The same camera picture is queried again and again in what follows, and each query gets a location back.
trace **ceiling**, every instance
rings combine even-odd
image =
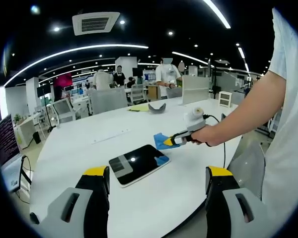
[[[160,62],[163,54],[172,51],[207,61],[213,53],[216,62],[229,62],[227,67],[245,70],[244,61],[236,43],[242,47],[249,70],[263,73],[269,66],[273,53],[274,31],[272,7],[267,1],[213,0],[225,16],[231,29],[226,29],[219,18],[202,0],[151,0],[151,1],[33,1],[18,4],[18,19],[13,23],[5,48],[7,76],[2,84],[27,65],[48,55],[68,49],[98,44],[133,44],[148,46],[135,48],[96,48],[75,51],[47,59],[16,77],[8,86],[24,83],[24,79],[51,71],[46,77],[73,70],[73,65],[53,71],[55,68],[86,60],[137,56],[141,62]],[[40,8],[39,15],[32,15],[31,6]],[[75,36],[72,16],[79,13],[117,11],[120,17],[109,33]],[[201,65],[191,59],[173,56],[177,65]],[[98,61],[99,64],[114,63],[114,59]],[[75,68],[95,65],[95,61],[75,64]]]

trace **man in white shirt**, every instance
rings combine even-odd
[[[113,77],[111,74],[106,73],[104,70],[100,69],[93,77],[93,86],[97,90],[107,90],[110,89],[110,84],[113,83]]]
[[[192,138],[217,146],[266,123],[283,106],[276,136],[266,153],[262,200],[278,230],[298,205],[298,34],[273,9],[275,42],[269,71],[234,112]]]
[[[166,88],[174,88],[181,74],[172,63],[173,58],[162,58],[162,64],[155,69],[155,81],[160,86],[161,99],[167,98]]]

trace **white t-shirt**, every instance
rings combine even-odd
[[[161,64],[155,69],[156,82],[177,84],[176,79],[181,77],[179,70],[173,64]],[[162,97],[167,96],[166,87],[160,86],[160,93]]]
[[[97,90],[107,90],[110,89],[110,84],[113,82],[113,77],[111,74],[104,71],[98,71],[94,74],[93,85],[96,85]]]
[[[298,34],[273,9],[275,42],[269,70],[286,80],[283,112],[266,153],[263,202],[278,229],[298,204]]]

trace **tablet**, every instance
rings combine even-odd
[[[127,187],[169,162],[170,159],[153,146],[145,145],[110,160],[109,165],[119,184]]]

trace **hand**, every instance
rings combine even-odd
[[[218,143],[216,143],[215,126],[212,125],[206,125],[202,129],[193,132],[191,137],[193,139],[192,143],[196,143],[198,145],[205,142],[207,142],[210,146],[218,145]]]

